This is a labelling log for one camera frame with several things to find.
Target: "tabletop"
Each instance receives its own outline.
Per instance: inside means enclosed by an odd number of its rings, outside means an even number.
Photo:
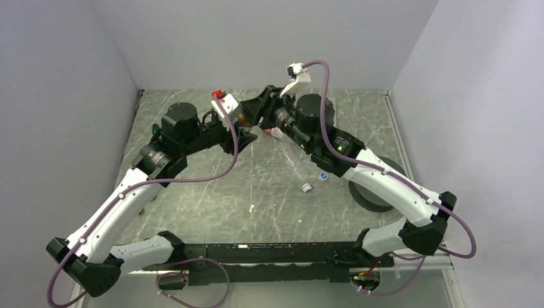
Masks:
[[[126,145],[119,179],[139,150],[149,142],[153,123],[160,124],[168,106],[192,103],[199,117],[211,109],[213,90],[146,90]],[[238,100],[255,97],[261,89],[225,90]],[[387,107],[378,90],[329,90],[336,102],[338,128],[354,134],[377,155],[401,163]],[[293,170],[275,151],[278,142],[259,133],[226,176],[206,183],[171,184],[145,207],[123,232],[119,244],[153,237],[169,230],[186,243],[276,243],[354,241],[364,228],[398,220],[397,210],[369,212],[352,200],[348,182],[321,170],[306,155],[301,160],[310,175],[312,192],[293,185]],[[232,160],[219,147],[191,155],[178,178],[201,178],[220,173]]]

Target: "gray wall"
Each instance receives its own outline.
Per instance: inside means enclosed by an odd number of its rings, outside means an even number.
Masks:
[[[393,88],[416,177],[459,197],[468,307],[542,307],[544,4],[441,0]],[[455,223],[447,243],[467,252]]]
[[[140,89],[279,86],[317,58],[331,87],[390,89],[438,0],[91,2]]]
[[[110,194],[136,99],[88,0],[0,2],[0,306],[47,306],[46,244]]]

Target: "white bottle cap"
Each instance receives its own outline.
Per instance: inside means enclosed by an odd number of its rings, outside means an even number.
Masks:
[[[311,193],[312,192],[312,187],[310,186],[310,184],[306,183],[306,184],[302,185],[302,190],[305,193]]]

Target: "clear plastic bottle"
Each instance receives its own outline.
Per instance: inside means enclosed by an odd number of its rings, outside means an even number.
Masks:
[[[282,160],[284,160],[287,165],[293,170],[293,183],[298,188],[302,189],[303,192],[311,193],[312,186],[310,186],[310,183],[308,181],[308,171],[300,161],[300,156],[297,155],[294,149],[294,146],[286,142],[278,142],[276,145],[276,152],[280,155]]]

